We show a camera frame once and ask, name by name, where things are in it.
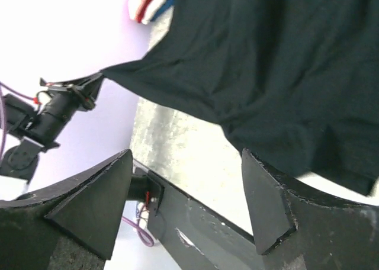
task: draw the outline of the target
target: striped towel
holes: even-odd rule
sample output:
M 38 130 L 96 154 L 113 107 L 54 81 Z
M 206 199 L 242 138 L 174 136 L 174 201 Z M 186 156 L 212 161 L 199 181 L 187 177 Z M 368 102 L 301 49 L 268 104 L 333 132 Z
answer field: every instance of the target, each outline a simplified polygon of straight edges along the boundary
M 129 0 L 129 16 L 138 23 L 148 24 L 167 0 Z

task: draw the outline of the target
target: black cloth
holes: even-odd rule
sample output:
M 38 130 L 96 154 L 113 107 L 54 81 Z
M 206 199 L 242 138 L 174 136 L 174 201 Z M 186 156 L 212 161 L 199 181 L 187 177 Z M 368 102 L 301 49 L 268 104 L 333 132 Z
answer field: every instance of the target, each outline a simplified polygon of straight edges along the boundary
M 282 172 L 367 193 L 379 175 L 378 53 L 379 0 L 176 0 L 143 60 L 102 72 L 221 125 Z

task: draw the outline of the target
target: white surface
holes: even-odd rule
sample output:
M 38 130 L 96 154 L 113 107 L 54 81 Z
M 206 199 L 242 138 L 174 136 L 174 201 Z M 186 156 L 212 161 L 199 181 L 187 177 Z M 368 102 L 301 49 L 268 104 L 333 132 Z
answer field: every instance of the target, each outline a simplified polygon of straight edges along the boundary
M 28 95 L 39 90 L 39 77 L 65 81 L 139 59 L 149 39 L 148 27 L 129 20 L 126 0 L 0 0 L 0 28 L 0 81 Z M 73 117 L 57 140 L 59 149 L 41 155 L 29 191 L 129 146 L 137 97 L 107 81 L 97 105 Z M 17 143 L 8 137 L 7 148 Z M 18 183 L 1 181 L 0 188 L 16 190 Z M 172 263 L 162 247 L 145 247 L 122 223 L 107 270 L 152 269 L 157 261 Z

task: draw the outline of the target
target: purple cable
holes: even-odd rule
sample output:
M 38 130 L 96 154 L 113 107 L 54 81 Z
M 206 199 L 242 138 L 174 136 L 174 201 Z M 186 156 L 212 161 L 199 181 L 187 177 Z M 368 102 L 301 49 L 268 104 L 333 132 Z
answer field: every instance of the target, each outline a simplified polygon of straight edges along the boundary
M 152 248 L 154 246 L 153 238 L 151 237 L 151 235 L 149 235 L 147 233 L 147 231 L 145 231 L 143 228 L 140 227 L 141 214 L 142 214 L 142 210 L 144 209 L 144 207 L 145 206 L 143 206 L 139 212 L 139 216 L 137 218 L 137 223 L 129 220 L 128 218 L 125 218 L 124 216 L 122 217 L 122 219 L 124 222 L 126 222 L 131 227 L 134 227 L 137 230 L 138 237 L 141 239 L 141 241 L 144 245 Z
M 15 91 L 14 89 L 10 88 L 8 85 L 4 85 L 2 82 L 0 82 L 0 86 L 3 86 L 5 89 L 9 90 L 10 92 L 12 92 L 15 95 L 18 95 L 19 97 L 25 98 L 27 100 L 32 100 L 32 101 L 34 100 L 33 97 L 28 97 L 25 94 L 22 94 L 22 93 L 20 93 L 18 91 Z
M 0 161 L 5 150 L 5 142 L 7 140 L 7 112 L 5 111 L 4 96 L 2 94 L 2 86 L 0 83 L 0 126 L 2 129 L 2 139 L 0 144 Z

